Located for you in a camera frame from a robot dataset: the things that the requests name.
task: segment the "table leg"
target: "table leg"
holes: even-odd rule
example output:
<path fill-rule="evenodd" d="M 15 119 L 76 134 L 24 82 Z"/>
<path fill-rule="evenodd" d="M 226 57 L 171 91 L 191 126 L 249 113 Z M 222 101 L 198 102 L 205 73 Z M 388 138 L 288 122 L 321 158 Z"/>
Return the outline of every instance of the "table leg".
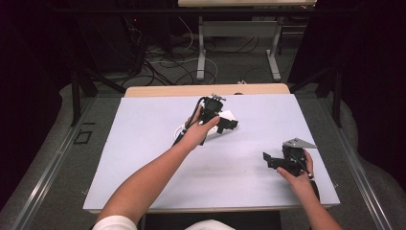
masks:
<path fill-rule="evenodd" d="M 204 49 L 204 35 L 203 35 L 203 18 L 199 17 L 199 60 L 197 62 L 197 74 L 198 81 L 204 80 L 204 67 L 206 60 L 206 50 Z"/>
<path fill-rule="evenodd" d="M 279 42 L 279 38 L 281 36 L 282 25 L 283 25 L 283 17 L 278 17 L 277 28 L 275 29 L 276 30 L 275 36 L 272 41 L 272 48 L 271 48 L 271 50 L 266 51 L 266 55 L 268 56 L 269 66 L 271 68 L 272 78 L 274 79 L 274 81 L 281 81 L 281 74 L 278 69 L 278 64 L 275 60 L 275 54 L 278 50 L 278 42 Z"/>

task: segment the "white table surface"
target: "white table surface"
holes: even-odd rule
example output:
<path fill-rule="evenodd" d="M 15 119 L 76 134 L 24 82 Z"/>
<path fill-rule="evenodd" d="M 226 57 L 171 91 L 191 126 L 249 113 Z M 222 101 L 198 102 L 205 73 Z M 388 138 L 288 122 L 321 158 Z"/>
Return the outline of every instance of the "white table surface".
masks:
<path fill-rule="evenodd" d="M 310 6 L 316 0 L 179 0 L 180 7 Z"/>
<path fill-rule="evenodd" d="M 170 148 L 174 131 L 192 115 L 199 98 L 123 98 L 83 209 L 98 213 L 126 178 Z M 233 112 L 238 128 L 197 147 L 150 213 L 300 206 L 288 183 L 262 159 L 264 151 L 282 158 L 282 143 L 295 137 L 317 145 L 295 96 L 233 95 L 226 99 L 223 110 Z M 322 204 L 339 204 L 319 151 L 308 151 Z"/>

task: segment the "metal frame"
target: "metal frame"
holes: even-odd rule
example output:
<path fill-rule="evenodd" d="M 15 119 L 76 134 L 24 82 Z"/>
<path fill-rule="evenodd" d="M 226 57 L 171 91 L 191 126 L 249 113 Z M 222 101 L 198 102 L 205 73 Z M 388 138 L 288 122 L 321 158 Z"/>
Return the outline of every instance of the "metal frame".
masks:
<path fill-rule="evenodd" d="M 203 21 L 199 17 L 199 60 L 197 63 L 198 81 L 204 80 L 206 50 L 204 48 L 205 36 L 261 36 L 273 37 L 271 50 L 266 51 L 271 74 L 274 81 L 281 81 L 278 65 L 275 60 L 278 41 L 281 35 L 283 18 L 278 21 Z"/>

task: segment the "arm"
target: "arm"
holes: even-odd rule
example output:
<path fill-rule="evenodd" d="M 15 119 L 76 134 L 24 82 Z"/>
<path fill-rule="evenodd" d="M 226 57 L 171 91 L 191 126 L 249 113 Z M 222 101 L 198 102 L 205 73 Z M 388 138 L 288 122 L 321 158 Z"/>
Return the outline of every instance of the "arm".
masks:
<path fill-rule="evenodd" d="M 200 113 L 196 113 L 193 121 L 197 119 L 198 114 Z M 96 222 L 109 216 L 124 216 L 137 223 L 156 197 L 164 190 L 183 160 L 204 140 L 207 132 L 218 121 L 219 117 L 217 116 L 203 126 L 198 122 L 193 123 L 179 143 L 143 166 L 123 182 L 109 198 Z"/>
<path fill-rule="evenodd" d="M 304 153 L 307 161 L 307 169 L 313 174 L 313 161 L 307 151 L 304 151 Z M 277 172 L 290 183 L 293 193 L 295 193 L 304 207 L 304 211 L 313 230 L 342 229 L 314 194 L 306 173 L 295 177 L 281 167 L 277 169 Z"/>

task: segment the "desk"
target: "desk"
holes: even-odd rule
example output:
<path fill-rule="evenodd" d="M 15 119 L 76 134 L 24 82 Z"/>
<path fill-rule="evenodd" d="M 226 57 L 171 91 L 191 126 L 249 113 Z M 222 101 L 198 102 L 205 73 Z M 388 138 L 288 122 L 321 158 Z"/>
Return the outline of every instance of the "desk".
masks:
<path fill-rule="evenodd" d="M 282 6 L 311 6 L 316 0 L 179 0 L 180 7 L 282 7 Z M 199 17 L 199 60 L 197 63 L 197 79 L 204 79 L 206 50 L 205 36 L 261 36 L 273 37 L 271 50 L 266 51 L 269 66 L 274 81 L 280 81 L 281 75 L 275 61 L 275 54 L 282 31 L 283 17 L 277 21 L 203 21 Z"/>
<path fill-rule="evenodd" d="M 282 158 L 282 142 L 294 137 L 314 143 L 295 96 L 288 92 L 284 84 L 128 89 L 83 209 L 98 213 L 126 178 L 171 146 L 173 132 L 192 114 L 200 96 L 212 93 L 227 99 L 223 108 L 233 111 L 239 127 L 196 148 L 148 212 L 261 211 L 300 207 L 288 183 L 276 171 L 267 168 L 262 159 L 263 151 Z M 320 153 L 316 149 L 308 151 L 314 161 L 322 204 L 326 207 L 339 204 Z"/>

